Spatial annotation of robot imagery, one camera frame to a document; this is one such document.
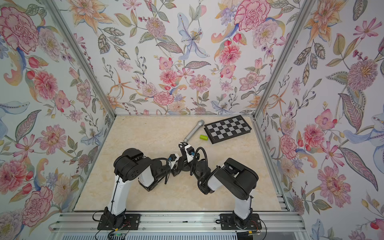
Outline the black round stand base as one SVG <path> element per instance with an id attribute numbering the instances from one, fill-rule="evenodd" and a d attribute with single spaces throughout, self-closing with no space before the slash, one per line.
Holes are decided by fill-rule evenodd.
<path id="1" fill-rule="evenodd" d="M 187 160 L 179 160 L 178 168 L 180 171 L 183 171 L 183 172 L 189 172 L 191 170 L 191 166 Z"/>

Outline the black stand pole with clip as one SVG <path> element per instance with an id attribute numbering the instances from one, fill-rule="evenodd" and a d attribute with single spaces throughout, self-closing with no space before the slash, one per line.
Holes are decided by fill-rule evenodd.
<path id="1" fill-rule="evenodd" d="M 187 163 L 188 162 L 188 159 L 187 159 L 187 152 L 185 150 L 185 147 L 188 145 L 188 143 L 185 143 L 185 142 L 181 142 L 179 143 L 179 149 L 181 151 L 181 159 L 180 161 L 184 164 L 184 163 Z"/>

